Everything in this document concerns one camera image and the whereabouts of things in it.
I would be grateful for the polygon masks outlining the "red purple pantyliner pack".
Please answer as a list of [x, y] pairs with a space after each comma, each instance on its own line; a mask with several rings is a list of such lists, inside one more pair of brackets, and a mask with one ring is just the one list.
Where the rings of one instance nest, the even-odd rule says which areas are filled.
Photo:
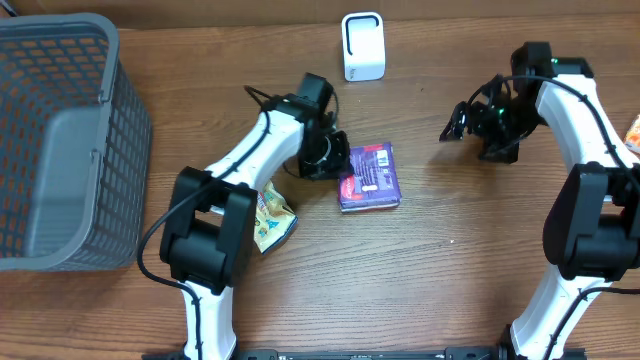
[[343, 213], [397, 207], [402, 200], [390, 142], [350, 149], [353, 173], [339, 180]]

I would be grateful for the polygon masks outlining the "yellow snack packet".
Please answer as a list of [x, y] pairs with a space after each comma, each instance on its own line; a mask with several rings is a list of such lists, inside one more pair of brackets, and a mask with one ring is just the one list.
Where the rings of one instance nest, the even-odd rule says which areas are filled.
[[257, 196], [254, 242], [260, 253], [267, 254], [283, 244], [297, 224], [297, 215], [268, 181]]

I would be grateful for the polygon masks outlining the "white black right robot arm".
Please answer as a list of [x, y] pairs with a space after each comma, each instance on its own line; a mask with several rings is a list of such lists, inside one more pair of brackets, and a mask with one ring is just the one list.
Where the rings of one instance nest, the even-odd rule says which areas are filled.
[[639, 159], [617, 135], [581, 57], [555, 57], [526, 42], [496, 75], [458, 103], [439, 139], [482, 140], [479, 159], [512, 164], [539, 126], [551, 129], [568, 176], [544, 223], [549, 263], [524, 312], [497, 345], [461, 348], [469, 359], [583, 359], [571, 332], [601, 293], [639, 266]]

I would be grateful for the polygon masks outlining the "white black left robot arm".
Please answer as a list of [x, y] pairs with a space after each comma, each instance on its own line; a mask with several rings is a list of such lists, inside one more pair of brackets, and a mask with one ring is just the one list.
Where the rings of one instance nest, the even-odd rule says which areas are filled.
[[224, 158], [204, 170], [185, 167], [177, 176], [159, 257], [171, 285], [182, 292], [187, 340], [180, 359], [231, 359], [233, 288], [251, 256], [258, 195], [289, 159], [311, 181], [350, 173], [349, 143], [328, 105], [337, 97], [323, 77], [307, 73], [293, 94], [246, 92], [259, 105], [252, 130]]

